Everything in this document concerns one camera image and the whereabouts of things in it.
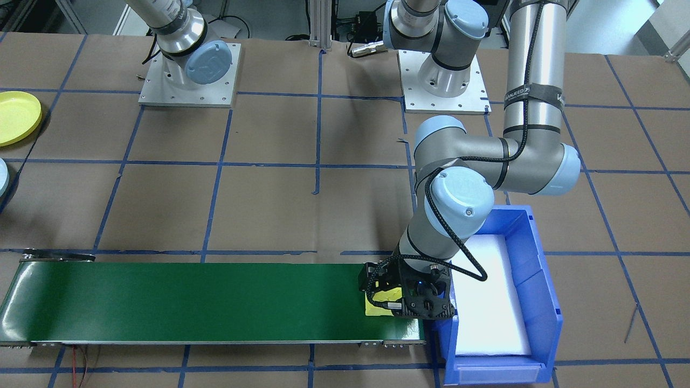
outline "blue plastic bin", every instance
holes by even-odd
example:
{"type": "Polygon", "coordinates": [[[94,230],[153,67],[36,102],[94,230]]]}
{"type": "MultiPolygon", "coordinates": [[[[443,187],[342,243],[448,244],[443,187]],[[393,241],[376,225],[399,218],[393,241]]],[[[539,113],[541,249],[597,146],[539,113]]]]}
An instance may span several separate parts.
{"type": "MultiPolygon", "coordinates": [[[[504,235],[513,283],[520,300],[531,356],[456,356],[458,311],[436,321],[441,352],[446,355],[445,385],[548,382],[563,327],[551,274],[529,206],[494,206],[477,234],[504,235]]],[[[451,299],[455,295],[451,289],[451,299]]]]}

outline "green conveyor belt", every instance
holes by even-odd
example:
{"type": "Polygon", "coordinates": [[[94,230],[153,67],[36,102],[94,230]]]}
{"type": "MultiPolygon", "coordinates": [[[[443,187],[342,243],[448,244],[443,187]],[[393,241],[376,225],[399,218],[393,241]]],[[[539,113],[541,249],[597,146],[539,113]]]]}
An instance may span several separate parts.
{"type": "Polygon", "coordinates": [[[0,345],[420,342],[421,321],[364,315],[361,267],[23,262],[0,345]]]}

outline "metal mounting plate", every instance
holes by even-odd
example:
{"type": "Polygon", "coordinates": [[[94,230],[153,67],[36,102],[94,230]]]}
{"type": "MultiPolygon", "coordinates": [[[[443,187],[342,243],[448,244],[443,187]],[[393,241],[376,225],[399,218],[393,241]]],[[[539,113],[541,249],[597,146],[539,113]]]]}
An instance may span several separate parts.
{"type": "Polygon", "coordinates": [[[151,60],[146,73],[139,103],[147,106],[198,106],[207,108],[232,108],[242,45],[226,43],[233,54],[233,65],[218,81],[199,85],[198,88],[180,88],[169,82],[164,74],[162,54],[151,60]]]}
{"type": "Polygon", "coordinates": [[[410,50],[398,52],[406,112],[465,115],[483,115],[487,111],[491,112],[489,96],[486,93],[484,78],[476,56],[472,60],[472,77],[465,93],[450,98],[432,95],[422,87],[417,74],[428,56],[428,52],[410,50]]]}

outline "table surface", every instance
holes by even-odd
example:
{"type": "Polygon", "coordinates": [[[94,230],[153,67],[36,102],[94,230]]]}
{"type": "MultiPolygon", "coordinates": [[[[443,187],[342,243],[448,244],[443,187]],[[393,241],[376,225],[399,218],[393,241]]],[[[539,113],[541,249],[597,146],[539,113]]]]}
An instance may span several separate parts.
{"type": "MultiPolygon", "coordinates": [[[[395,52],[350,59],[337,43],[322,53],[241,40],[232,110],[143,108],[150,43],[0,37],[0,90],[32,93],[46,113],[40,136],[0,148],[12,179],[0,291],[26,247],[100,262],[357,264],[390,253],[414,211],[409,143],[430,117],[404,112],[395,52]]],[[[498,136],[507,51],[477,56],[493,113],[458,117],[470,134],[498,136]]],[[[564,314],[555,386],[688,385],[690,86],[660,57],[567,54],[564,90],[578,184],[562,197],[496,193],[535,214],[564,314]]],[[[434,346],[90,347],[87,387],[433,387],[434,346]]],[[[70,348],[0,349],[0,382],[68,387],[71,362],[70,348]]]]}

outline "black cable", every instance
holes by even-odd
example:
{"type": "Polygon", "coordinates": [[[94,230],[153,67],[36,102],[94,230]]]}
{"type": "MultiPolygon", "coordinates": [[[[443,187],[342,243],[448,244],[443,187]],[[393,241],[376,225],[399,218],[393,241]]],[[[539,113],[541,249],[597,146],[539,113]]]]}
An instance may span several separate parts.
{"type": "Polygon", "coordinates": [[[158,34],[153,35],[153,42],[151,43],[151,48],[148,49],[148,55],[146,55],[146,59],[141,63],[142,65],[146,65],[151,59],[154,59],[159,52],[161,52],[160,50],[158,50],[155,54],[153,54],[153,48],[156,47],[157,37],[158,34]]]}
{"type": "MultiPolygon", "coordinates": [[[[534,29],[532,29],[532,36],[529,41],[529,48],[527,50],[527,58],[524,71],[524,84],[529,84],[531,66],[532,66],[532,54],[534,52],[534,45],[537,41],[537,32],[539,31],[539,23],[542,18],[542,11],[544,9],[544,1],[539,2],[539,8],[537,9],[537,16],[534,21],[534,29]]],[[[482,156],[463,156],[460,160],[465,162],[491,162],[491,163],[507,163],[512,162],[517,159],[527,145],[527,133],[528,133],[528,111],[529,111],[529,101],[525,99],[522,103],[522,139],[520,140],[520,145],[514,155],[508,157],[482,157],[482,156]]]]}
{"type": "Polygon", "coordinates": [[[294,34],[285,38],[287,41],[306,41],[309,40],[309,35],[307,34],[294,34]]]}
{"type": "MultiPolygon", "coordinates": [[[[525,84],[525,85],[527,85],[527,84],[529,83],[529,81],[530,81],[532,55],[533,55],[533,52],[534,52],[534,46],[535,46],[535,42],[536,42],[536,39],[537,39],[537,33],[538,33],[538,30],[539,30],[539,24],[540,24],[540,21],[541,21],[542,11],[543,11],[543,9],[544,9],[544,4],[545,4],[545,2],[543,2],[543,1],[541,1],[541,2],[539,3],[539,8],[538,8],[538,10],[537,10],[537,15],[536,15],[535,22],[534,22],[534,28],[533,28],[533,30],[532,30],[532,35],[531,35],[531,37],[530,37],[529,48],[528,48],[528,50],[527,50],[527,56],[526,56],[525,74],[524,74],[524,84],[525,84]]],[[[352,42],[350,42],[350,46],[348,47],[348,55],[351,55],[351,47],[352,47],[352,42]]],[[[521,154],[522,151],[524,150],[524,147],[526,146],[526,143],[527,143],[527,132],[528,132],[528,107],[529,107],[528,101],[527,101],[527,100],[524,100],[524,102],[523,102],[523,111],[522,111],[522,116],[523,116],[523,121],[522,121],[522,127],[523,127],[523,129],[522,129],[522,140],[521,140],[521,142],[520,142],[520,146],[518,147],[517,151],[515,152],[515,154],[514,154],[513,156],[504,157],[504,158],[490,158],[490,157],[473,157],[473,156],[468,156],[468,157],[460,157],[459,159],[461,159],[461,160],[463,160],[463,161],[473,160],[473,161],[477,161],[477,162],[499,162],[499,163],[512,162],[513,160],[517,159],[518,156],[520,156],[520,154],[521,154]]],[[[438,265],[442,265],[442,266],[448,267],[448,268],[450,268],[450,269],[452,269],[452,270],[454,270],[454,271],[458,271],[458,272],[460,272],[460,273],[463,273],[464,275],[470,276],[471,278],[474,278],[474,279],[476,279],[476,280],[479,280],[480,282],[483,282],[483,281],[485,281],[485,280],[488,278],[488,276],[487,276],[486,271],[484,270],[484,268],[483,268],[483,267],[481,266],[481,264],[479,264],[479,262],[474,258],[474,256],[473,256],[472,253],[469,251],[469,249],[467,249],[467,247],[466,247],[465,244],[462,242],[462,240],[455,234],[455,232],[453,232],[453,230],[450,228],[450,226],[448,225],[448,223],[446,222],[446,220],[443,218],[443,216],[441,215],[441,213],[440,213],[439,210],[438,210],[438,207],[436,207],[436,204],[435,204],[434,201],[433,201],[433,197],[432,197],[432,195],[431,195],[431,182],[432,182],[432,181],[434,180],[434,178],[436,178],[436,176],[437,176],[439,173],[441,173],[441,171],[443,171],[443,170],[444,170],[443,167],[436,168],[432,173],[430,173],[430,174],[427,175],[425,178],[423,178],[423,179],[426,179],[426,183],[424,184],[424,194],[425,194],[425,196],[426,196],[426,200],[429,202],[429,207],[431,208],[431,210],[432,210],[434,216],[436,217],[436,219],[438,220],[438,222],[441,224],[441,226],[443,227],[443,229],[446,231],[446,233],[448,234],[448,236],[452,239],[452,241],[455,243],[455,245],[457,245],[457,247],[463,252],[463,254],[465,254],[465,256],[467,257],[467,259],[472,263],[472,265],[474,265],[474,267],[479,271],[480,274],[477,275],[476,273],[472,273],[472,272],[470,272],[470,271],[467,271],[466,269],[460,268],[460,267],[455,266],[455,265],[453,265],[453,264],[451,264],[451,263],[445,262],[445,261],[443,261],[443,260],[441,260],[441,259],[432,258],[431,256],[427,256],[427,255],[402,255],[402,254],[392,255],[391,257],[386,258],[385,260],[383,260],[382,262],[380,262],[380,263],[376,266],[376,268],[375,268],[375,270],[376,270],[377,272],[380,271],[381,269],[383,269],[384,267],[388,266],[388,265],[389,265],[392,261],[394,261],[394,260],[407,260],[407,259],[410,259],[410,260],[423,260],[423,261],[432,262],[432,263],[435,263],[435,264],[438,264],[438,265]]],[[[367,300],[369,301],[369,303],[371,303],[373,306],[381,307],[381,308],[383,308],[383,309],[387,309],[387,308],[388,308],[387,303],[390,302],[390,301],[388,301],[388,302],[378,302],[378,301],[376,301],[376,300],[373,299],[373,285],[374,285],[375,280],[376,280],[376,276],[374,276],[374,275],[370,275],[370,276],[368,277],[368,279],[367,279],[366,288],[365,288],[366,299],[367,299],[367,300]]]]}
{"type": "Polygon", "coordinates": [[[364,21],[359,25],[359,28],[357,29],[357,31],[355,31],[355,34],[353,35],[352,40],[350,40],[350,45],[347,46],[347,55],[348,55],[348,57],[350,57],[350,58],[353,57],[353,56],[352,56],[352,43],[354,43],[355,40],[357,40],[357,37],[359,36],[359,32],[362,30],[362,26],[364,26],[364,25],[366,24],[366,22],[369,21],[369,19],[371,18],[372,15],[376,14],[376,11],[380,10],[380,9],[383,8],[385,5],[386,5],[386,3],[383,3],[383,4],[381,4],[380,6],[376,7],[376,9],[374,9],[373,11],[371,11],[371,12],[364,18],[364,21]]]}
{"type": "MultiPolygon", "coordinates": [[[[463,254],[465,254],[465,256],[467,257],[467,260],[469,260],[470,263],[472,263],[472,265],[475,267],[475,269],[477,269],[477,271],[479,271],[480,274],[477,275],[474,272],[470,272],[464,268],[461,268],[459,266],[456,266],[454,264],[446,262],[445,260],[432,258],[431,256],[428,256],[428,255],[402,255],[402,254],[392,255],[391,257],[386,258],[385,260],[383,260],[382,262],[380,262],[376,266],[376,269],[375,269],[376,271],[379,271],[380,269],[383,269],[384,267],[388,266],[393,260],[410,259],[410,260],[422,260],[422,261],[432,262],[434,264],[442,265],[442,266],[448,267],[449,269],[452,269],[454,271],[458,271],[464,275],[467,275],[473,279],[479,280],[480,282],[484,282],[484,281],[486,281],[486,279],[489,278],[488,275],[486,274],[486,271],[484,270],[484,267],[482,267],[482,265],[479,264],[477,259],[475,259],[474,255],[472,255],[472,253],[469,251],[469,249],[467,249],[467,246],[465,246],[465,244],[462,242],[460,237],[458,237],[455,234],[455,232],[453,231],[453,229],[451,229],[451,227],[448,225],[448,222],[446,222],[446,220],[441,215],[441,212],[438,210],[438,207],[436,207],[436,203],[434,203],[434,201],[433,201],[433,197],[431,196],[431,182],[443,170],[444,170],[443,167],[439,167],[439,168],[436,168],[431,174],[429,174],[429,176],[426,178],[426,183],[424,184],[424,194],[426,196],[426,199],[429,202],[429,207],[431,207],[431,211],[433,212],[434,216],[436,217],[436,220],[438,220],[438,222],[441,224],[441,226],[446,231],[446,233],[448,233],[448,236],[451,238],[451,240],[455,243],[455,245],[457,245],[458,248],[460,248],[460,250],[463,252],[463,254]]],[[[373,306],[381,307],[381,308],[385,309],[385,308],[387,308],[387,305],[386,305],[387,302],[377,302],[373,299],[374,295],[373,295],[372,288],[373,288],[375,281],[376,281],[375,276],[370,275],[368,277],[368,279],[366,281],[366,288],[365,288],[366,299],[373,306]]]]}
{"type": "Polygon", "coordinates": [[[250,32],[250,30],[249,30],[249,25],[247,24],[247,22],[244,21],[244,19],[242,19],[241,17],[235,16],[235,15],[233,15],[233,14],[227,14],[227,15],[224,15],[224,16],[217,17],[217,18],[213,19],[212,21],[209,21],[208,24],[211,24],[211,23],[213,23],[214,21],[223,20],[223,19],[225,19],[225,18],[237,19],[237,20],[241,21],[241,22],[244,24],[244,26],[247,28],[247,39],[251,38],[251,32],[250,32]]]}
{"type": "Polygon", "coordinates": [[[311,35],[311,18],[309,17],[309,0],[304,0],[304,14],[306,14],[306,26],[311,35]]]}

